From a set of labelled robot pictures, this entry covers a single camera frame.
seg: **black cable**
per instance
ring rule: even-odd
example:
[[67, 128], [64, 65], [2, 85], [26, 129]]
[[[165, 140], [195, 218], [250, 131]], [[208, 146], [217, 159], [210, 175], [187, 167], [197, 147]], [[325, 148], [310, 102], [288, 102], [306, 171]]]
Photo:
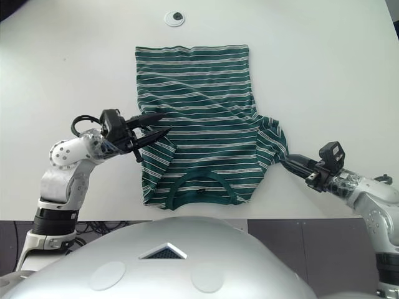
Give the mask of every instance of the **black cable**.
[[13, 272], [15, 272], [15, 270], [17, 270], [17, 265], [18, 265], [18, 253], [19, 253], [19, 236], [18, 236], [18, 228], [17, 228], [17, 222], [13, 221], [12, 222], [14, 224], [14, 229], [15, 229], [15, 238], [17, 240], [17, 252], [15, 253], [15, 264], [14, 264], [14, 268], [13, 268]]
[[87, 245], [87, 242], [84, 239], [79, 238], [79, 237], [75, 238], [75, 243], [81, 247], [84, 245]]
[[78, 122], [84, 121], [84, 120], [90, 120], [91, 122], [95, 122], [95, 123], [98, 123], [99, 125], [101, 125], [100, 120], [98, 118], [91, 116], [91, 115], [81, 115], [81, 116], [78, 116], [77, 118], [75, 118], [70, 126], [70, 130], [72, 131], [72, 134], [74, 134], [77, 137], [80, 136], [80, 133], [76, 130], [75, 125]]

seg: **white stripe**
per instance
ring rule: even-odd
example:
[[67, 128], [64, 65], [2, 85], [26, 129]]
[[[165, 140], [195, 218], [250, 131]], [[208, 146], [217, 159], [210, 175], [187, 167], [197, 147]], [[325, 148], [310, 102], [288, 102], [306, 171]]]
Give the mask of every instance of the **white stripe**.
[[226, 130], [226, 131], [212, 131], [212, 130], [203, 130], [203, 131], [170, 131], [168, 134], [171, 135], [200, 135], [200, 134], [236, 134], [236, 133], [250, 133], [257, 131], [257, 128], [243, 129], [243, 130]]
[[232, 56], [232, 55], [246, 55], [245, 52], [237, 52], [237, 53], [228, 53], [228, 54], [211, 54], [211, 55], [207, 55], [207, 54], [203, 54], [203, 55], [176, 55], [176, 56], [142, 56], [139, 55], [139, 58], [155, 58], [155, 59], [172, 59], [172, 58], [177, 58], [177, 57], [184, 57], [187, 58], [188, 60], [192, 60], [192, 57], [220, 57], [220, 56]]
[[233, 110], [247, 110], [250, 108], [253, 108], [253, 105], [244, 105], [244, 106], [238, 106], [238, 105], [233, 105], [231, 107], [224, 107], [220, 104], [210, 104], [210, 105], [205, 105], [205, 106], [185, 106], [185, 107], [174, 107], [171, 106], [169, 104], [159, 104], [159, 105], [142, 105], [142, 107], [144, 109], [146, 108], [159, 108], [159, 109], [163, 109], [163, 108], [170, 108], [173, 110], [177, 110], [177, 111], [186, 111], [186, 110], [210, 110], [213, 108], [222, 108], [222, 109], [226, 109], [229, 111], [233, 111]]
[[259, 184], [248, 184], [248, 185], [230, 185], [230, 187], [235, 189], [255, 189]]
[[226, 178], [225, 180], [227, 181], [236, 181], [236, 180], [243, 180], [243, 179], [263, 179], [263, 176], [251, 176], [249, 177], [245, 177], [245, 178]]
[[212, 161], [212, 160], [229, 160], [229, 159], [254, 159], [255, 154], [250, 154], [247, 156], [225, 156], [225, 157], [204, 157], [198, 159], [174, 159], [174, 163], [197, 163], [202, 161]]
[[193, 191], [199, 189], [206, 189], [207, 191], [224, 191], [226, 192], [224, 187], [204, 187], [204, 186], [191, 186], [191, 187], [180, 187], [177, 189], [178, 192], [181, 191]]
[[[247, 86], [247, 87], [244, 87], [244, 88], [229, 88], [228, 90], [202, 90], [201, 93], [206, 93], [206, 92], [231, 92], [233, 90], [247, 90], [249, 88], [251, 88], [251, 87]], [[192, 88], [190, 88], [190, 87], [183, 87], [183, 88], [171, 89], [171, 90], [152, 90], [152, 91], [149, 91], [147, 89], [141, 88], [139, 90], [139, 92], [147, 92], [147, 93], [167, 92], [167, 93], [171, 93], [171, 92], [178, 92], [178, 91], [184, 90], [184, 89], [192, 90]]]
[[191, 88], [196, 88], [196, 87], [213, 87], [213, 86], [236, 86], [236, 85], [246, 85], [246, 84], [250, 84], [251, 81], [247, 80], [247, 81], [242, 81], [242, 82], [221, 82], [221, 83], [204, 83], [204, 84], [186, 84], [183, 82], [179, 82], [179, 81], [167, 81], [167, 82], [163, 82], [163, 83], [152, 83], [152, 84], [141, 84], [141, 83], [137, 83], [137, 87], [165, 87], [165, 86], [171, 86], [171, 85], [186, 85], [189, 86]]
[[216, 154], [216, 153], [223, 153], [223, 152], [226, 152], [226, 151], [228, 151], [228, 152], [232, 152], [232, 151], [243, 151], [243, 152], [247, 152], [248, 150], [247, 149], [227, 149], [227, 150], [225, 150], [225, 151], [212, 151], [212, 152], [210, 152], [210, 153], [175, 153], [175, 156], [178, 156], [178, 155], [180, 155], [180, 154], [182, 154], [182, 155], [186, 155], [186, 154]]
[[159, 173], [156, 173], [155, 171], [149, 170], [148, 168], [142, 166], [142, 171], [144, 173], [148, 173], [150, 176], [154, 176], [158, 179], [160, 179], [162, 176]]
[[149, 98], [149, 97], [157, 97], [157, 99], [169, 100], [169, 99], [175, 99], [175, 98], [193, 98], [193, 97], [198, 97], [198, 96], [206, 97], [204, 100], [171, 102], [172, 104], [179, 104], [179, 103], [197, 103], [197, 102], [203, 102], [206, 100], [220, 100], [222, 98], [244, 98], [244, 97], [248, 97], [250, 95], [251, 95], [251, 92], [228, 93], [226, 95], [203, 95], [201, 92], [190, 92], [190, 93], [184, 93], [182, 95], [153, 95], [151, 93], [143, 93], [143, 94], [138, 95], [137, 98], [142, 99], [142, 98]]
[[144, 61], [136, 59], [137, 64], [144, 64], [144, 65], [182, 65], [182, 64], [224, 64], [226, 62], [236, 62], [236, 61], [247, 61], [248, 56], [240, 57], [240, 58], [226, 58], [226, 59], [215, 59], [215, 60], [181, 60], [181, 61]]
[[165, 173], [163, 175], [164, 178], [180, 178], [186, 175], [186, 173]]
[[151, 181], [150, 179], [148, 179], [148, 178], [144, 178], [143, 176], [142, 176], [142, 179], [144, 179], [144, 180], [146, 180], [146, 181], [149, 181], [150, 183], [153, 183], [155, 186], [156, 186], [156, 182], [153, 182], [153, 181]]
[[236, 140], [236, 139], [245, 139], [245, 138], [254, 138], [253, 136], [247, 137], [235, 137], [235, 138], [192, 138], [192, 139], [173, 139], [173, 141], [204, 141], [204, 140]]
[[261, 148], [260, 146], [256, 146], [256, 150], [257, 150], [257, 151], [263, 151], [263, 152], [265, 152], [265, 153], [271, 155], [272, 157], [274, 157], [274, 155], [276, 154], [276, 153], [274, 153], [274, 152], [272, 152], [272, 151], [269, 151], [268, 149]]
[[164, 152], [162, 152], [162, 151], [160, 151], [160, 150], [158, 150], [158, 149], [154, 148], [154, 147], [153, 147], [153, 145], [147, 145], [147, 148], [150, 148], [150, 149], [152, 149], [152, 150], [154, 150], [154, 151], [157, 151], [157, 152], [159, 152], [159, 153], [161, 153], [161, 154], [165, 155], [165, 156], [166, 156], [166, 157], [168, 157], [168, 158], [171, 158], [171, 159], [173, 159], [173, 157], [172, 157], [172, 156], [169, 156], [168, 154], [165, 154]]
[[187, 77], [187, 76], [210, 76], [210, 75], [224, 75], [224, 74], [242, 74], [249, 72], [248, 68], [237, 70], [210, 70], [209, 72], [183, 72], [183, 73], [157, 73], [138, 71], [137, 75], [163, 75], [169, 77]]
[[278, 142], [277, 140], [274, 140], [274, 139], [268, 137], [268, 136], [267, 136], [265, 133], [263, 133], [262, 131], [259, 131], [259, 134], [260, 134], [263, 138], [265, 138], [266, 140], [269, 140], [271, 143], [274, 143], [275, 145], [277, 145], [277, 146], [280, 148], [280, 150], [284, 153], [284, 156], [287, 155], [287, 150], [286, 150], [286, 148], [285, 148], [280, 142]]
[[[177, 112], [177, 111], [165, 111], [164, 113], [166, 113], [167, 115], [171, 114], [171, 113], [178, 113], [179, 115], [181, 115], [181, 112]], [[230, 113], [229, 111], [220, 111], [220, 112], [199, 112], [199, 113], [185, 113], [184, 115], [205, 115], [205, 114], [221, 114], [221, 113], [227, 113], [228, 115], [231, 115], [232, 113]], [[237, 117], [240, 117], [240, 114], [246, 114], [245, 112], [235, 112]]]
[[176, 146], [173, 148], [173, 147], [171, 147], [171, 146], [168, 146], [168, 145], [162, 143], [161, 141], [157, 142], [156, 144], [157, 144], [158, 146], [161, 146], [162, 148], [164, 148], [164, 149], [170, 151], [171, 154], [173, 154], [173, 153], [175, 152], [175, 150], [176, 150]]
[[146, 151], [144, 149], [142, 149], [142, 155], [143, 156], [148, 156], [150, 158], [153, 158], [154, 160], [156, 160], [156, 161], [158, 161], [158, 162], [160, 162], [160, 163], [162, 163], [162, 164], [164, 164], [166, 166], [169, 165], [169, 162], [167, 160], [164, 160], [164, 159], [162, 159], [162, 158], [160, 158], [160, 157], [154, 155], [153, 153], [150, 153], [150, 152], [148, 152], [148, 151]]
[[234, 146], [255, 145], [256, 141], [242, 143], [226, 143], [223, 145], [179, 145], [179, 148], [231, 148]]
[[[201, 128], [221, 128], [221, 127], [224, 127], [224, 126], [231, 127], [231, 126], [249, 126], [249, 125], [247, 123], [235, 123], [235, 124], [232, 124], [232, 125], [191, 125], [191, 124], [188, 124], [188, 125], [183, 125], [183, 126], [172, 125], [172, 129], [174, 129], [174, 128], [189, 128], [191, 126], [200, 126]], [[163, 126], [163, 125], [154, 125], [153, 127], [154, 128], [170, 128], [170, 125], [165, 125], [165, 126]]]
[[235, 173], [254, 173], [261, 172], [261, 168], [248, 168], [248, 169], [230, 169], [230, 170], [214, 170], [218, 174], [235, 174]]
[[222, 51], [222, 50], [241, 50], [248, 49], [248, 45], [224, 45], [221, 47], [172, 47], [172, 48], [160, 48], [160, 49], [152, 49], [152, 48], [144, 48], [144, 47], [136, 47], [136, 52], [141, 53], [173, 53], [173, 52], [194, 52], [194, 51]]
[[155, 164], [152, 164], [151, 162], [144, 161], [144, 162], [143, 162], [143, 165], [144, 165], [144, 164], [149, 164], [149, 165], [152, 165], [152, 166], [154, 166], [154, 167], [156, 167], [156, 168], [160, 169], [162, 172], [164, 172], [164, 171], [165, 171], [164, 169], [160, 168], [159, 166], [157, 166], [157, 165], [155, 165]]
[[[201, 79], [182, 79], [182, 78], [175, 78], [175, 80], [179, 81], [205, 81], [205, 80], [224, 80], [224, 79], [235, 79], [235, 78], [246, 78], [249, 77], [249, 75], [246, 76], [238, 76], [238, 77], [226, 77], [226, 78], [201, 78]], [[170, 78], [165, 78], [165, 77], [151, 77], [151, 78], [138, 78], [138, 81], [147, 81], [147, 80], [155, 80], [155, 79], [170, 79]]]
[[220, 117], [207, 117], [207, 118], [188, 118], [188, 117], [173, 117], [167, 118], [165, 121], [173, 122], [173, 121], [190, 121], [194, 123], [207, 123], [209, 121], [228, 121], [228, 120], [250, 120], [252, 119], [250, 116], [238, 117], [237, 115], [233, 116], [220, 116]]
[[137, 67], [137, 70], [139, 72], [142, 72], [141, 69], [151, 69], [151, 71], [153, 71], [153, 70], [184, 70], [184, 69], [189, 69], [189, 70], [191, 70], [191, 69], [207, 69], [208, 70], [208, 69], [223, 69], [226, 67], [245, 67], [245, 68], [247, 68], [248, 64], [231, 64], [231, 65], [229, 64], [229, 65], [219, 65], [217, 67], [207, 67], [207, 66], [205, 66], [205, 67], [177, 67], [177, 65], [176, 65], [175, 67], [156, 68], [156, 67], [144, 66], [144, 67]]
[[258, 161], [258, 163], [259, 163], [259, 165], [261, 165], [266, 170], [269, 168], [269, 166], [264, 164], [262, 161]]
[[202, 168], [202, 167], [217, 167], [217, 166], [235, 166], [235, 165], [257, 165], [257, 163], [232, 163], [232, 164], [216, 164], [216, 165], [204, 165], [204, 166], [191, 166], [191, 167], [169, 167], [169, 169], [191, 169], [191, 168]]

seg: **dark floor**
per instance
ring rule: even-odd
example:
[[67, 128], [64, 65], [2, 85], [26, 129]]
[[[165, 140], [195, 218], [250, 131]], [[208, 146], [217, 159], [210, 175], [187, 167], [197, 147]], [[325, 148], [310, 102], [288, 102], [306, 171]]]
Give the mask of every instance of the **dark floor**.
[[[21, 253], [32, 222], [15, 223]], [[84, 228], [85, 224], [79, 225], [80, 230]], [[374, 293], [377, 287], [374, 252], [363, 219], [249, 220], [248, 232], [298, 273], [317, 296], [342, 291]], [[90, 242], [100, 235], [90, 232], [79, 237]], [[16, 244], [14, 222], [0, 221], [0, 276], [12, 271]]]

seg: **green striped t-shirt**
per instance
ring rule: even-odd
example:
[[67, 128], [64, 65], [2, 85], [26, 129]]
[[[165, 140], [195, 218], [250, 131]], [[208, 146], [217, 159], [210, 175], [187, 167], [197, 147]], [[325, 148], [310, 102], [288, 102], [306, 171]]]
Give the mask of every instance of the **green striped t-shirt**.
[[142, 150], [144, 203], [248, 202], [268, 167], [287, 155], [279, 122], [258, 115], [248, 46], [136, 48], [138, 105], [172, 127]]

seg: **small black object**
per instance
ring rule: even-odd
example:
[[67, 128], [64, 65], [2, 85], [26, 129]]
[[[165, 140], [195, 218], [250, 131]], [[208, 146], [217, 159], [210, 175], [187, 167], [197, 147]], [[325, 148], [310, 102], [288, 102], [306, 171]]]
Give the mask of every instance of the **small black object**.
[[175, 13], [173, 14], [173, 18], [174, 18], [176, 21], [179, 21], [179, 20], [181, 20], [181, 19], [183, 18], [183, 15], [182, 15], [180, 12], [175, 12]]
[[376, 178], [374, 178], [374, 180], [387, 184], [387, 185], [392, 185], [393, 183], [393, 179], [391, 176], [387, 175], [386, 173], [383, 176], [377, 176]]

